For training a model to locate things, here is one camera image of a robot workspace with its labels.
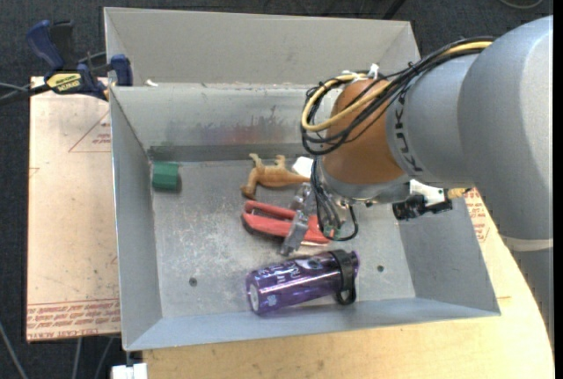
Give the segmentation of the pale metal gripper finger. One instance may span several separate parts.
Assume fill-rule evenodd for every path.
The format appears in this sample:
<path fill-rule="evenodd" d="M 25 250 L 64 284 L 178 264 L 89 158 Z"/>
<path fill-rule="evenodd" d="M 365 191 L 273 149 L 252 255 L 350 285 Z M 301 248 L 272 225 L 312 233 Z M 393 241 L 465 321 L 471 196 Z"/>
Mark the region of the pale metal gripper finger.
<path fill-rule="evenodd" d="M 291 201 L 289 208 L 302 213 L 314 212 L 314 192 L 309 186 L 301 186 Z"/>
<path fill-rule="evenodd" d="M 289 227 L 289 233 L 281 245 L 280 254 L 282 256 L 287 257 L 292 252 L 299 250 L 309 229 L 308 221 L 309 217 L 303 211 L 296 211 Z"/>

